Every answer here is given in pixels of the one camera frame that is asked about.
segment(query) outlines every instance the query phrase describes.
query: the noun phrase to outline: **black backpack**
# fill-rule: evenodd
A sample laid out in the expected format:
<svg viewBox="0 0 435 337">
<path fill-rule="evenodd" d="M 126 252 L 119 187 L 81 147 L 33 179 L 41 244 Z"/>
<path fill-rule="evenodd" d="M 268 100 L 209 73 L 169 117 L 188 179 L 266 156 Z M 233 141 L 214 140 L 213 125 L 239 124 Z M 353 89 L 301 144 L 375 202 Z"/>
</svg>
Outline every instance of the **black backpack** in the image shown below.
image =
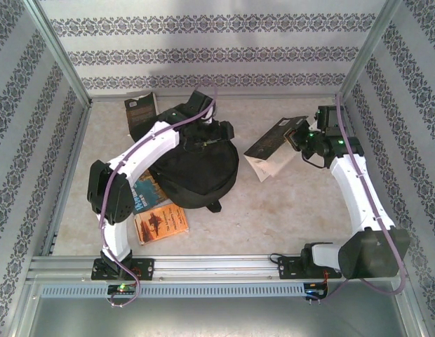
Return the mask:
<svg viewBox="0 0 435 337">
<path fill-rule="evenodd" d="M 211 98 L 195 91 L 186 104 L 180 104 L 159 116 L 147 120 L 133 131 L 136 142 L 156 121 L 174 124 L 203 111 Z M 236 182 L 239 156 L 230 141 L 233 126 L 228 121 L 213 120 L 206 124 L 198 120 L 181 126 L 179 145 L 165 153 L 149 172 L 166 196 L 185 209 L 207 207 L 213 213 L 222 207 L 219 199 L 231 190 Z"/>
</svg>

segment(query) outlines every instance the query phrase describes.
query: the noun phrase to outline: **vented metal strip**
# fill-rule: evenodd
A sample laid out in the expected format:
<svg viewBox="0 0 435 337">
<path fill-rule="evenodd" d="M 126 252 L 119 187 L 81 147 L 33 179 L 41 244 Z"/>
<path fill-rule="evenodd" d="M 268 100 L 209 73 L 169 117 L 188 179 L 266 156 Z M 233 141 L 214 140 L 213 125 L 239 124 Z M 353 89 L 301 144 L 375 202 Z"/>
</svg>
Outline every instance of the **vented metal strip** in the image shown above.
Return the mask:
<svg viewBox="0 0 435 337">
<path fill-rule="evenodd" d="M 102 298 L 107 284 L 45 285 L 42 298 Z M 305 296 L 303 283 L 143 284 L 141 298 L 228 298 Z"/>
</svg>

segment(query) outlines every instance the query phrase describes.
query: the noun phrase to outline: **purple cable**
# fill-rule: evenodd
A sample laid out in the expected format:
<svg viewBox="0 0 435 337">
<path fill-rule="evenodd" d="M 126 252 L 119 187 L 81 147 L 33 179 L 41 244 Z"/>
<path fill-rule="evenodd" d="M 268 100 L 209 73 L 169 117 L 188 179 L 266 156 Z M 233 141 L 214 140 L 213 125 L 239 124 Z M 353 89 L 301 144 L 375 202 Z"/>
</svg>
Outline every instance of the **purple cable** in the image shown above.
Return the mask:
<svg viewBox="0 0 435 337">
<path fill-rule="evenodd" d="M 350 159 L 352 160 L 353 167 L 355 168 L 355 171 L 358 174 L 358 177 L 361 179 L 361 183 L 363 184 L 367 199 L 369 201 L 370 206 L 372 207 L 373 214 L 375 215 L 375 217 L 378 221 L 378 224 L 381 227 L 381 231 L 383 231 L 384 236 L 386 237 L 387 243 L 391 247 L 392 253 L 394 254 L 394 257 L 397 261 L 397 264 L 399 265 L 399 270 L 400 270 L 400 285 L 397 289 L 395 289 L 393 291 L 385 291 L 385 290 L 379 289 L 376 286 L 374 286 L 373 284 L 371 284 L 370 282 L 367 282 L 365 279 L 361 279 L 361 281 L 365 285 L 369 286 L 371 289 L 373 289 L 379 293 L 383 293 L 385 295 L 397 295 L 405 289 L 405 283 L 406 283 L 405 266 L 403 264 L 403 261 L 401 260 L 399 251 L 395 247 L 395 244 L 392 241 L 392 238 L 386 229 L 386 226 L 384 226 L 383 220 L 380 217 L 380 212 L 378 212 L 377 205 L 375 205 L 375 201 L 373 200 L 372 194 L 370 193 L 366 179 L 364 178 L 364 175 L 363 175 L 361 169 L 359 168 L 358 163 L 356 163 L 355 157 L 354 157 L 353 152 L 352 152 L 352 147 L 349 144 L 347 134 L 345 133 L 345 130 L 344 130 L 344 124 L 342 123 L 341 104 L 340 104 L 340 94 L 339 93 L 336 94 L 336 111 L 337 111 L 337 122 L 339 123 L 342 138 L 344 138 L 345 146 L 347 147 L 347 151 L 349 153 Z"/>
<path fill-rule="evenodd" d="M 196 86 L 196 88 L 194 88 L 194 90 L 196 90 L 198 87 L 204 85 L 204 84 L 211 84 L 214 88 L 214 97 L 211 100 L 211 103 L 209 106 L 207 106 L 202 112 L 200 112 L 199 114 L 197 114 L 196 116 L 193 116 L 191 118 L 188 118 L 184 121 L 180 121 L 176 124 L 167 126 L 159 131 L 157 131 L 156 133 L 154 133 L 154 135 L 152 137 L 147 137 L 144 140 L 142 140 L 142 142 L 140 144 L 138 144 L 138 146 L 135 146 L 131 151 L 129 151 L 128 154 L 126 154 L 126 156 L 118 163 L 118 165 L 116 166 L 116 168 L 113 170 L 109 180 L 107 181 L 107 186 L 105 187 L 105 193 L 104 193 L 104 199 L 102 200 L 102 208 L 100 211 L 100 219 L 99 219 L 99 229 L 100 229 L 100 235 L 102 237 L 102 244 L 103 244 L 103 248 L 107 251 L 107 253 L 110 255 L 110 257 L 112 258 L 112 260 L 120 267 L 122 268 L 125 272 L 127 272 L 131 277 L 133 277 L 133 279 L 135 279 L 136 282 L 136 290 L 135 290 L 135 294 L 133 295 L 133 297 L 128 300 L 127 302 L 118 305 L 120 308 L 126 306 L 127 304 L 132 303 L 139 295 L 141 292 L 141 283 L 140 280 L 138 279 L 138 276 L 136 276 L 131 270 L 129 270 L 125 265 L 123 265 L 121 262 L 118 261 L 118 258 L 113 254 L 113 252 L 110 250 L 110 248 L 108 247 L 108 243 L 107 240 L 105 239 L 105 225 L 104 225 L 104 219 L 105 219 L 105 209 L 107 207 L 107 202 L 108 202 L 108 196 L 110 194 L 110 189 L 112 187 L 112 182 L 114 177 L 117 175 L 119 169 L 125 165 L 126 161 L 131 157 L 132 154 L 134 154 L 140 147 L 142 147 L 145 143 L 147 143 L 149 140 L 154 139 L 155 137 L 161 135 L 162 133 L 172 130 L 173 128 L 177 128 L 179 126 L 191 123 L 192 121 L 195 121 L 196 119 L 201 118 L 202 116 L 206 115 L 208 111 L 210 111 L 210 109 L 214 106 L 214 104 L 216 103 L 216 100 L 218 98 L 218 88 L 216 86 L 215 83 L 211 82 L 211 81 L 202 81 L 201 83 L 199 83 L 198 86 Z M 110 298 L 110 303 L 112 304 L 112 306 L 114 307 L 114 301 L 113 301 L 113 296 Z"/>
</svg>

